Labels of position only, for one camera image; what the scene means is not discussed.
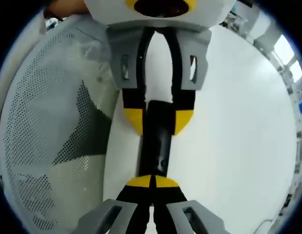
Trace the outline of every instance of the perforated mesh panel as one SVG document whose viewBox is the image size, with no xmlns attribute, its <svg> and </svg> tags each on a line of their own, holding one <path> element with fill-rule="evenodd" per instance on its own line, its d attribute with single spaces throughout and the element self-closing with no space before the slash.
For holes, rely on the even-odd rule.
<svg viewBox="0 0 302 234">
<path fill-rule="evenodd" d="M 102 199 L 111 125 L 104 108 L 115 107 L 117 91 L 105 77 L 99 85 L 106 92 L 91 100 L 82 77 L 89 76 L 89 67 L 83 67 L 87 53 L 53 58 L 62 45 L 65 52 L 85 41 L 105 53 L 91 64 L 108 59 L 104 27 L 88 16 L 68 18 L 25 59 L 4 104 L 0 160 L 5 193 L 30 233 L 69 233 Z M 80 64 L 72 66 L 74 73 L 67 69 L 71 61 Z M 102 76 L 99 69 L 90 74 L 94 80 Z"/>
</svg>

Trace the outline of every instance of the rectangular slot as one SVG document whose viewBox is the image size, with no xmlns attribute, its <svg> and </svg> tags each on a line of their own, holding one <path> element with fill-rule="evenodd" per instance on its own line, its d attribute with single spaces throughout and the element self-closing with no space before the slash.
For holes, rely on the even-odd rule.
<svg viewBox="0 0 302 234">
<path fill-rule="evenodd" d="M 191 63 L 191 74 L 190 74 L 190 81 L 196 84 L 197 81 L 197 58 L 193 55 L 190 56 L 190 63 Z"/>
<path fill-rule="evenodd" d="M 129 65 L 129 56 L 123 55 L 121 57 L 121 78 L 123 80 L 129 80 L 128 65 Z"/>
</svg>

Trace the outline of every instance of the white robot body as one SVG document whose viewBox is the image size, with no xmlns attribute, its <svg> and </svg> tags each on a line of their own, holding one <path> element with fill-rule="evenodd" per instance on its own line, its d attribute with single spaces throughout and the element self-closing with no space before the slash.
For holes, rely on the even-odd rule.
<svg viewBox="0 0 302 234">
<path fill-rule="evenodd" d="M 130 9 L 125 0 L 85 0 L 92 17 L 109 26 L 144 24 L 153 26 L 192 25 L 194 30 L 215 26 L 225 19 L 235 0 L 197 0 L 196 7 L 182 16 L 173 18 L 153 18 Z"/>
</svg>

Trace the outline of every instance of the white floor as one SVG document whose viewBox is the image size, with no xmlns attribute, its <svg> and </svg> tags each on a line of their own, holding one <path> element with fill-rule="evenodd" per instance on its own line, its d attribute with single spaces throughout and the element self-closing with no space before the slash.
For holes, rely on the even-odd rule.
<svg viewBox="0 0 302 234">
<path fill-rule="evenodd" d="M 294 114 L 270 62 L 227 29 L 212 31 L 207 77 L 193 119 L 173 138 L 168 176 L 189 200 L 221 217 L 231 234 L 252 234 L 263 220 L 275 218 L 285 201 L 296 158 Z M 167 44 L 156 35 L 147 58 L 148 100 L 171 98 L 171 71 Z M 103 199 L 116 198 L 135 176 L 139 143 L 119 98 Z"/>
</svg>

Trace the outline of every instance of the black plastic part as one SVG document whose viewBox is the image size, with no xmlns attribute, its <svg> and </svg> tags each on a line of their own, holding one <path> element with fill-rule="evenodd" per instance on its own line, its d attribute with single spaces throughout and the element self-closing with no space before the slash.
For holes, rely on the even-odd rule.
<svg viewBox="0 0 302 234">
<path fill-rule="evenodd" d="M 167 176 L 171 137 L 174 132 L 173 104 L 150 101 L 143 122 L 139 176 Z"/>
<path fill-rule="evenodd" d="M 126 185 L 118 195 L 117 200 L 138 205 L 132 214 L 126 234 L 145 233 L 152 204 L 149 188 Z"/>
<path fill-rule="evenodd" d="M 181 16 L 189 11 L 184 0 L 138 0 L 135 10 L 145 16 L 170 18 Z"/>
<path fill-rule="evenodd" d="M 158 234 L 177 234 L 176 225 L 167 204 L 187 201 L 180 187 L 154 190 L 154 222 Z"/>
<path fill-rule="evenodd" d="M 175 28 L 163 28 L 160 32 L 165 36 L 173 64 L 171 94 L 175 110 L 193 110 L 195 104 L 195 90 L 183 90 L 182 86 L 182 54 Z"/>
<path fill-rule="evenodd" d="M 146 52 L 154 33 L 155 29 L 152 27 L 146 27 L 143 31 L 137 54 L 137 88 L 122 90 L 124 108 L 145 109 L 145 60 Z"/>
</svg>

